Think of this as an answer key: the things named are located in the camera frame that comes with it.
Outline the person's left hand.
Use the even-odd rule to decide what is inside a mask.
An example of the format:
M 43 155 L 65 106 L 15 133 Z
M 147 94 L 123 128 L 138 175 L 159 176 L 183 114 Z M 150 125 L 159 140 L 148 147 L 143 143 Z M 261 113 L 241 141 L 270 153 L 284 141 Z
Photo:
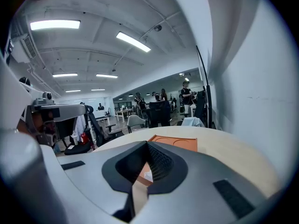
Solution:
M 37 140 L 38 144 L 50 145 L 47 135 L 44 132 L 44 121 L 42 115 L 38 112 L 32 113 L 33 131 L 32 136 Z

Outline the person's left forearm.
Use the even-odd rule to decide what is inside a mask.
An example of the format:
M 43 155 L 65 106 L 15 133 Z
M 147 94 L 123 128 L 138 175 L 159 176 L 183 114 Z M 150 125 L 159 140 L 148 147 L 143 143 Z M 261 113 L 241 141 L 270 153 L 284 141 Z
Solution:
M 17 125 L 17 130 L 21 133 L 31 135 L 31 133 L 28 131 L 26 123 L 23 120 L 19 120 L 18 125 Z

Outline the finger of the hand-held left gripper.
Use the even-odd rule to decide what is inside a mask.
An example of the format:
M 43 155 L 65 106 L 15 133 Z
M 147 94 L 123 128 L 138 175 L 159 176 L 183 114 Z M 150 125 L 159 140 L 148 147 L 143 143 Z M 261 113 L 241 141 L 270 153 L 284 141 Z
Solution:
M 86 114 L 86 107 L 81 104 L 60 105 L 59 114 L 59 121 L 65 121 Z

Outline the orange cardboard box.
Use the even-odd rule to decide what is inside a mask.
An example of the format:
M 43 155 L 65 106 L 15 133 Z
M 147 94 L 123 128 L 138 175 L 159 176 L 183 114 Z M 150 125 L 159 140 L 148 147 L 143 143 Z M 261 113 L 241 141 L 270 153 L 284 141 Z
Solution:
M 160 136 L 160 135 L 154 135 L 152 138 L 150 138 L 148 141 L 152 142 L 160 142 L 167 145 L 176 146 L 179 148 L 187 149 L 190 151 L 197 152 L 197 139 L 188 139 L 188 138 L 175 138 L 175 137 L 166 137 L 166 136 Z M 144 172 L 151 171 L 150 166 L 148 163 L 145 163 L 143 166 L 143 169 L 141 170 L 137 181 L 142 183 L 145 186 L 150 186 L 153 182 L 149 182 L 146 179 L 144 179 Z

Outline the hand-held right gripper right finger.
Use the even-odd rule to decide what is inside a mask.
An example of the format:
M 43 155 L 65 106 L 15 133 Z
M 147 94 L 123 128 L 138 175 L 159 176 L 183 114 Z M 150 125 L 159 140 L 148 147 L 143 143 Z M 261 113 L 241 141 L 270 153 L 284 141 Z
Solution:
M 135 224 L 231 224 L 265 201 L 246 178 L 214 157 L 149 142 L 154 182 Z

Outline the grey shell chair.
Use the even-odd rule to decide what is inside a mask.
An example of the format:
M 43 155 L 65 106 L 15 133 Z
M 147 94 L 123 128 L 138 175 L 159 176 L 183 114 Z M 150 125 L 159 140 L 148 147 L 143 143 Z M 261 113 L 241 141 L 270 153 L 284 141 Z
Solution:
M 138 115 L 135 114 L 130 115 L 128 117 L 128 122 L 127 122 L 128 133 L 132 133 L 131 128 L 137 125 L 147 127 L 147 122 L 146 120 L 140 118 Z

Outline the white cloth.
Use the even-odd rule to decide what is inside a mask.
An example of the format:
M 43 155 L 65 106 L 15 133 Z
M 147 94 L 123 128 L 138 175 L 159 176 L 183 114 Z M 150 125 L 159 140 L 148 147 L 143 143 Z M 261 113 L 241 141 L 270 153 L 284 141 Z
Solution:
M 200 118 L 197 117 L 186 117 L 183 119 L 181 126 L 196 126 L 205 127 L 204 123 Z

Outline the white ceiling air conditioner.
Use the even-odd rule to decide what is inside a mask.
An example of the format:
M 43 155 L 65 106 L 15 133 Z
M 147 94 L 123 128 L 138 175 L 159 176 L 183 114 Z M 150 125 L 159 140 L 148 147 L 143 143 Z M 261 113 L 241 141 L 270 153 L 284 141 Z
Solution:
M 36 57 L 36 51 L 31 38 L 28 34 L 12 39 L 13 50 L 12 56 L 17 63 L 29 63 Z

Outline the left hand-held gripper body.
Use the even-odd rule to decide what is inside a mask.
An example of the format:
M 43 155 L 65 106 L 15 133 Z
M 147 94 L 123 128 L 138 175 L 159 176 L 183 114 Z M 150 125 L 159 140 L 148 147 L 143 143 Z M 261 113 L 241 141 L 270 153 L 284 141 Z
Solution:
M 50 142 L 50 147 L 54 147 L 57 142 L 58 134 L 57 134 L 57 127 L 54 121 L 54 112 L 52 109 L 42 109 L 43 106 L 34 107 L 33 105 L 29 105 L 26 108 L 26 118 L 25 123 L 27 126 L 28 131 L 32 133 L 31 129 L 33 128 L 32 122 L 32 113 L 38 112 L 42 115 L 42 119 L 44 121 L 44 132 L 48 137 Z

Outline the white desk with wooden top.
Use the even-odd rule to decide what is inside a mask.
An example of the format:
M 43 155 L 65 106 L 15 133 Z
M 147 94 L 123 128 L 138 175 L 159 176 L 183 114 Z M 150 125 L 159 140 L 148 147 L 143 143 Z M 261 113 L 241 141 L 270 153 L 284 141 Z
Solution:
M 120 118 L 122 118 L 122 121 L 125 122 L 125 118 L 128 118 L 130 115 L 133 114 L 133 109 L 125 109 L 125 110 L 119 110 L 115 112 L 115 117 L 119 121 Z

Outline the black standing display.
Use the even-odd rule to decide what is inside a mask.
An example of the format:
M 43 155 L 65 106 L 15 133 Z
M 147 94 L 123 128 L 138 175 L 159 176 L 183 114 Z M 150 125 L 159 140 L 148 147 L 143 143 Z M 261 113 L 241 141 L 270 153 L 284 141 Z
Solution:
M 206 68 L 204 66 L 204 62 L 201 56 L 201 53 L 199 51 L 198 46 L 196 45 L 196 51 L 199 58 L 199 69 L 200 71 L 204 72 L 204 75 L 202 75 L 203 78 L 203 84 L 204 84 L 204 90 L 206 93 L 206 107 L 207 107 L 207 127 L 212 128 L 213 124 L 213 112 L 212 112 L 212 99 L 211 99 L 211 90 L 210 85 L 207 78 Z

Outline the black mesh office chair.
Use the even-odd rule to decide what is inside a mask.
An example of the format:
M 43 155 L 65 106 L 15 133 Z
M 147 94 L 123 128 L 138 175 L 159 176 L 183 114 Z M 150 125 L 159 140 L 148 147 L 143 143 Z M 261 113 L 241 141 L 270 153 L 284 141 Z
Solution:
M 171 107 L 168 101 L 150 102 L 147 110 L 150 128 L 161 126 L 170 126 Z

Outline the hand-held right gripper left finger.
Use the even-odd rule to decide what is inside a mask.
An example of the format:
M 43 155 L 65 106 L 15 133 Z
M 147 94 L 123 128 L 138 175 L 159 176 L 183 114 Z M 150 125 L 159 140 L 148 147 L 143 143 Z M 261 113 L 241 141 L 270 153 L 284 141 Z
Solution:
M 113 190 L 102 174 L 104 163 L 144 142 L 74 156 L 56 157 L 50 151 L 50 181 L 57 195 L 60 221 L 119 221 L 133 208 L 126 192 Z

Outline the white counter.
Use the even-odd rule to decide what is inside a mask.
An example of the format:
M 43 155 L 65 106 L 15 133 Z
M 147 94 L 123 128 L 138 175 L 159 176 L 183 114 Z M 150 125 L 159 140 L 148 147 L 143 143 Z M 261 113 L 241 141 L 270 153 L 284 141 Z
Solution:
M 93 111 L 93 115 L 97 121 L 99 120 L 109 120 L 109 116 L 106 115 L 104 110 Z

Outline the black office chair with headrest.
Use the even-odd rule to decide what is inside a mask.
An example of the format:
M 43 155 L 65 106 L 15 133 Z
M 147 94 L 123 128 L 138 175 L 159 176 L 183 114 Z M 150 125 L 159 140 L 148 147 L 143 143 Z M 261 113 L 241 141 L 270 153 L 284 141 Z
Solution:
M 93 114 L 93 108 L 89 105 L 85 105 L 85 109 L 86 109 L 87 117 L 91 122 L 91 126 L 95 133 L 95 141 L 97 147 L 101 147 L 102 145 L 124 135 L 121 129 L 115 131 L 109 131 L 108 133 L 105 133 L 103 128 L 98 124 L 98 121 L 96 120 Z

